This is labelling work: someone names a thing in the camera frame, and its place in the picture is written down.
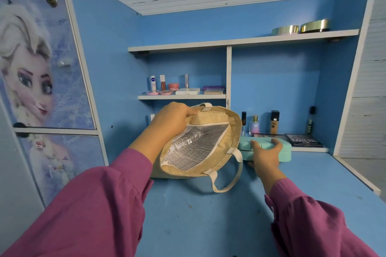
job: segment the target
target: desk surface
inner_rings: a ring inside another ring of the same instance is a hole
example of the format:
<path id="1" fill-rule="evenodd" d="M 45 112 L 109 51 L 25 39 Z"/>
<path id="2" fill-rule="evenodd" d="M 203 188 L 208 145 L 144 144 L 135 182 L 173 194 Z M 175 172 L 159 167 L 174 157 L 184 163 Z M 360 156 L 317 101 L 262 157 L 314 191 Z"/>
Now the desk surface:
<path id="1" fill-rule="evenodd" d="M 233 161 L 219 171 L 218 187 L 234 176 Z M 386 256 L 386 204 L 338 161 L 323 152 L 292 152 L 280 168 L 306 194 L 339 207 L 350 230 Z M 221 194 L 211 192 L 209 177 L 158 179 L 145 210 L 137 257 L 279 256 L 263 185 L 245 164 L 239 182 Z"/>

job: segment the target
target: white strap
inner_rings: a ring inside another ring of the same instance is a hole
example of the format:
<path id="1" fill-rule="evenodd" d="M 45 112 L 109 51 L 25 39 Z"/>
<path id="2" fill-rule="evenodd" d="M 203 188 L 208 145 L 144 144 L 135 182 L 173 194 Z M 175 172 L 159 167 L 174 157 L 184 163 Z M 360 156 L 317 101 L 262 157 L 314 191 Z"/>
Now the white strap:
<path id="1" fill-rule="evenodd" d="M 205 111 L 210 111 L 210 109 L 212 109 L 212 104 L 211 103 L 202 103 L 199 105 L 195 105 L 192 108 L 194 108 L 194 107 L 204 107 L 201 111 L 205 112 Z"/>
<path id="2" fill-rule="evenodd" d="M 218 190 L 217 187 L 215 186 L 215 181 L 217 179 L 217 171 L 215 171 L 213 169 L 209 169 L 208 171 L 204 172 L 205 175 L 208 175 L 210 177 L 210 179 L 212 181 L 212 189 L 216 193 L 224 193 L 224 192 L 229 191 L 237 183 L 237 181 L 239 180 L 239 178 L 241 176 L 241 172 L 242 172 L 242 154 L 241 154 L 241 152 L 237 148 L 231 147 L 231 148 L 229 148 L 227 154 L 233 154 L 234 157 L 236 158 L 236 161 L 239 162 L 239 169 L 237 171 L 237 174 L 234 177 L 233 181 L 227 187 L 224 187 L 221 190 Z"/>

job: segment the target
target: pink sleeve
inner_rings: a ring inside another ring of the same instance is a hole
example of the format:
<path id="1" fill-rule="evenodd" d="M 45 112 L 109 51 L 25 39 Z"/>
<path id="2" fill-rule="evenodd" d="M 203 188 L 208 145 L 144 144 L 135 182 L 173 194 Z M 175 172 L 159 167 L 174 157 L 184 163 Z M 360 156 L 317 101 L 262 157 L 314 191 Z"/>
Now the pink sleeve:
<path id="1" fill-rule="evenodd" d="M 290 179 L 275 183 L 266 204 L 274 212 L 271 230 L 282 256 L 378 256 L 347 228 L 340 209 L 307 196 Z"/>
<path id="2" fill-rule="evenodd" d="M 126 149 L 109 167 L 81 173 L 2 257 L 134 257 L 151 171 L 143 154 Z"/>

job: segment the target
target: white compact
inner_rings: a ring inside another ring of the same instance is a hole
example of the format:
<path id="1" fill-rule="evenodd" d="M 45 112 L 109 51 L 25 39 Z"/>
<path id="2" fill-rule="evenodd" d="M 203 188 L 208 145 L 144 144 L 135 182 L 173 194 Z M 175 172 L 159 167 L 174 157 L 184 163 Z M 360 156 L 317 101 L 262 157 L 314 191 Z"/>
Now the white compact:
<path id="1" fill-rule="evenodd" d="M 200 93 L 200 88 L 183 88 L 176 90 L 176 95 L 198 95 Z"/>

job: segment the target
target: person's right hand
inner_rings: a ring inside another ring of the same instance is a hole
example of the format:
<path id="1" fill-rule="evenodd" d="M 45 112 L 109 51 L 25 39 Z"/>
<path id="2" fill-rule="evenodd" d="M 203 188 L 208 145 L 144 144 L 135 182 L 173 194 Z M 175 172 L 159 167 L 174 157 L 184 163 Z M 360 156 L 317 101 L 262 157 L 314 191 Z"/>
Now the person's right hand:
<path id="1" fill-rule="evenodd" d="M 279 152 L 283 144 L 276 138 L 272 138 L 271 141 L 275 145 L 271 149 L 263 149 L 256 141 L 250 141 L 253 148 L 253 163 L 248 164 L 255 169 L 258 177 L 262 177 L 265 170 L 279 166 Z"/>

